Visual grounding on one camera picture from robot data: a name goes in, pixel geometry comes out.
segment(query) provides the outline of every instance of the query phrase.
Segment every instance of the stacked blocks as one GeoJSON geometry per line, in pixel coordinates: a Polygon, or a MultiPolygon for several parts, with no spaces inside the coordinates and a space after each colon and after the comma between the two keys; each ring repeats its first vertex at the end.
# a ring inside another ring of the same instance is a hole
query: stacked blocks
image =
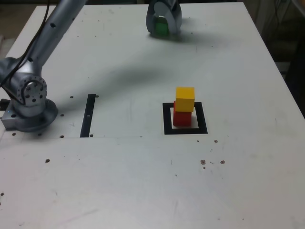
{"type": "Polygon", "coordinates": [[[176,101],[173,106],[173,125],[191,126],[195,104],[195,88],[177,87],[176,101]]]}

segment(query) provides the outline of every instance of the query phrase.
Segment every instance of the white platform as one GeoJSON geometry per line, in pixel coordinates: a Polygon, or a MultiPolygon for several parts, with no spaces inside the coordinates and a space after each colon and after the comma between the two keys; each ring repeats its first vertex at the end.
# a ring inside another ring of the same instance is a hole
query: white platform
{"type": "Polygon", "coordinates": [[[146,11],[84,7],[43,68],[64,117],[40,137],[0,125],[0,228],[304,227],[305,121],[245,6],[182,5],[180,42],[151,38],[146,11]],[[177,86],[195,87],[207,135],[163,134],[177,86]],[[94,137],[79,138],[88,94],[94,137]]]}

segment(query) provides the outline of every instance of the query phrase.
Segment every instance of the red block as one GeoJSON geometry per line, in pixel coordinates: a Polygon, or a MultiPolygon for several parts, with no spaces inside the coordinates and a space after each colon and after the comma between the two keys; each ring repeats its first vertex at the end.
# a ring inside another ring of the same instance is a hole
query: red block
{"type": "Polygon", "coordinates": [[[176,111],[176,102],[173,103],[173,125],[174,126],[192,125],[192,112],[176,111]]]}

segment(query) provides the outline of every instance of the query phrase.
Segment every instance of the black square marker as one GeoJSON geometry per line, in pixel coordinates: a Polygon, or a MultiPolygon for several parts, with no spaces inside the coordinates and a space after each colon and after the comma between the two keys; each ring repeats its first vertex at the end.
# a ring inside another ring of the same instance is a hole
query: black square marker
{"type": "Polygon", "coordinates": [[[203,114],[203,108],[201,102],[195,102],[195,110],[197,115],[198,128],[181,128],[173,129],[171,119],[171,108],[173,103],[163,103],[163,122],[164,122],[164,134],[165,135],[198,135],[207,134],[206,123],[203,114]]]}

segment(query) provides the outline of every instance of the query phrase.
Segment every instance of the yellow block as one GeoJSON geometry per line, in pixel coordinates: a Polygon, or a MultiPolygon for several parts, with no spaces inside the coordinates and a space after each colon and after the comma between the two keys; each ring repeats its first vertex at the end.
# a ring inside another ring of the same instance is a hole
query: yellow block
{"type": "Polygon", "coordinates": [[[177,87],[176,88],[176,111],[193,112],[195,104],[195,88],[177,87]]]}

